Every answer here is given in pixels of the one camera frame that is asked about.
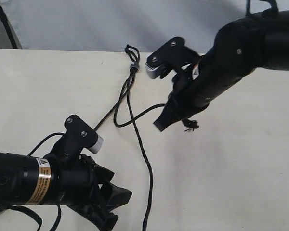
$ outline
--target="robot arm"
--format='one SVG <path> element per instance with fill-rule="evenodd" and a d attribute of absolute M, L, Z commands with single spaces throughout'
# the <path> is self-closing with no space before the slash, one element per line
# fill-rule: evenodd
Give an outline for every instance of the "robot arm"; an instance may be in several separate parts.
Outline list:
<path fill-rule="evenodd" d="M 163 131 L 205 110 L 210 102 L 258 67 L 289 71 L 289 11 L 272 8 L 225 25 L 214 46 L 200 56 L 174 37 L 147 59 L 147 73 L 164 78 L 171 70 L 173 89 L 154 122 Z"/>

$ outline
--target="white tabletop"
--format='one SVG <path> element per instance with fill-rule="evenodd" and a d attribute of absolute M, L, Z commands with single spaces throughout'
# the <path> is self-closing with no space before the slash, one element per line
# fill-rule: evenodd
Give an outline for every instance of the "white tabletop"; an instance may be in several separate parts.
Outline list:
<path fill-rule="evenodd" d="M 131 94 L 135 113 L 165 102 L 171 91 L 170 77 L 146 76 L 146 56 Z M 0 151 L 27 154 L 46 135 L 64 132 L 71 114 L 94 127 L 118 99 L 129 64 L 123 53 L 0 50 Z M 195 116 L 200 129 L 193 133 L 181 123 L 160 133 L 152 124 L 160 111 L 138 121 L 155 177 L 148 231 L 289 231 L 289 72 L 259 69 L 245 77 Z M 118 119 L 130 119 L 126 106 Z M 99 133 L 105 143 L 95 161 L 115 172 L 114 184 L 133 192 L 115 210 L 114 230 L 140 231 L 148 171 L 133 127 L 117 129 L 110 119 Z M 48 231 L 56 207 L 32 208 Z M 12 228 L 37 225 L 7 211 L 0 231 Z M 58 230 L 97 229 L 64 206 Z"/>

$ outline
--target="white cap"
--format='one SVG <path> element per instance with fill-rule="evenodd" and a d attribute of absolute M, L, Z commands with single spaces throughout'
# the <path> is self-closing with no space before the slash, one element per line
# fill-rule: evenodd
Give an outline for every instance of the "white cap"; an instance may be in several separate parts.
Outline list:
<path fill-rule="evenodd" d="M 100 137 L 100 135 L 98 135 L 97 142 L 95 143 L 95 145 L 88 148 L 88 150 L 92 152 L 93 154 L 97 154 L 100 151 L 103 143 L 104 143 L 104 139 Z"/>

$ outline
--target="warning label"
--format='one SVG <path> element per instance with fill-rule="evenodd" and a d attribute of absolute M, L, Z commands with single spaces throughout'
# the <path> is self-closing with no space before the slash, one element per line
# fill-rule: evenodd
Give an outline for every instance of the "warning label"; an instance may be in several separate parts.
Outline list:
<path fill-rule="evenodd" d="M 45 197 L 51 181 L 51 168 L 48 160 L 42 158 L 36 158 L 36 160 L 39 165 L 39 178 L 27 205 L 39 204 Z"/>

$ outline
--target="screw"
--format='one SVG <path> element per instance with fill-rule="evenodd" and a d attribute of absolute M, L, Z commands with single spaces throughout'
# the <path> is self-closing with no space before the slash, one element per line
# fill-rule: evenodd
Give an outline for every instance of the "screw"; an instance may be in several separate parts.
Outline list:
<path fill-rule="evenodd" d="M 86 137 L 86 136 L 87 136 L 87 132 L 86 132 L 86 131 L 82 131 L 82 132 L 81 132 L 81 136 L 82 136 L 82 137 Z"/>

